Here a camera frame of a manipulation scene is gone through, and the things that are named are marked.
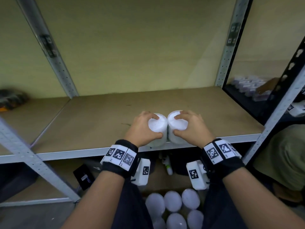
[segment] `gray floor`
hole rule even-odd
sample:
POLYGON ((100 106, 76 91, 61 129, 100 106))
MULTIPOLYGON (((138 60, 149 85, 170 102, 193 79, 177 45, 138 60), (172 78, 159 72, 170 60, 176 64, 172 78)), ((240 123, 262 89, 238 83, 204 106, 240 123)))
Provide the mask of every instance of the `gray floor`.
POLYGON ((0 208, 1 229, 59 229, 74 209, 71 202, 0 208))

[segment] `forearm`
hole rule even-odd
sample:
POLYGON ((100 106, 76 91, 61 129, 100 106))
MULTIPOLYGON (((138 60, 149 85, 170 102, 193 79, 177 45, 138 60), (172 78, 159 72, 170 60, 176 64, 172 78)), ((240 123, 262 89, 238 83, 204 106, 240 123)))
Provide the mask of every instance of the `forearm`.
POLYGON ((111 228, 123 185, 123 177, 102 171, 61 229, 111 228))
POLYGON ((223 178, 223 183, 247 227, 305 228, 305 222, 245 168, 237 169, 223 178))

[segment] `wall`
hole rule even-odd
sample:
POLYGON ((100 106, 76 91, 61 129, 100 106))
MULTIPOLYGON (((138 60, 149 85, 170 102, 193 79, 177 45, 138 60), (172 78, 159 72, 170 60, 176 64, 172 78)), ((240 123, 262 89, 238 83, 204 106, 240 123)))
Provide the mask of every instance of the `wall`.
POLYGON ((213 86, 235 0, 36 0, 80 95, 213 86))
POLYGON ((280 77, 305 35, 305 0, 254 0, 230 72, 280 77))
POLYGON ((15 0, 0 0, 0 88, 66 96, 15 0))

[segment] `another person's hand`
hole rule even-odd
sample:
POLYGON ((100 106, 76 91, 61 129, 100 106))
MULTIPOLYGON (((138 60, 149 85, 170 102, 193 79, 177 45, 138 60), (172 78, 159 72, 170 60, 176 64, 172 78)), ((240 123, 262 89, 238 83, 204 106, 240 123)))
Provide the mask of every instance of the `another person's hand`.
POLYGON ((150 119, 158 120, 159 117, 151 112, 143 111, 140 115, 135 117, 132 125, 125 134, 124 139, 133 143, 135 146, 140 147, 147 145, 149 142, 162 138, 161 132, 153 132, 148 127, 150 119))
POLYGON ((188 143, 203 148, 215 139, 215 136, 208 130, 201 115, 192 111, 180 111, 179 115, 174 117, 176 120, 184 119, 188 122, 186 130, 173 131, 174 135, 183 138, 188 143))

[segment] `person's left hand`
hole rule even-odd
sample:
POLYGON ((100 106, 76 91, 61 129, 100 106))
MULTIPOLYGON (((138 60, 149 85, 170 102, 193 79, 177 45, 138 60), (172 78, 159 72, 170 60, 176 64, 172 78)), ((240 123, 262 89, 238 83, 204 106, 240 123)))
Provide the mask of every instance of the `person's left hand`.
POLYGON ((143 111, 140 115, 135 117, 134 122, 125 134, 124 139, 133 143, 138 148, 147 145, 149 142, 162 138, 161 132, 153 132, 148 127, 150 119, 158 120, 159 117, 151 112, 143 111))

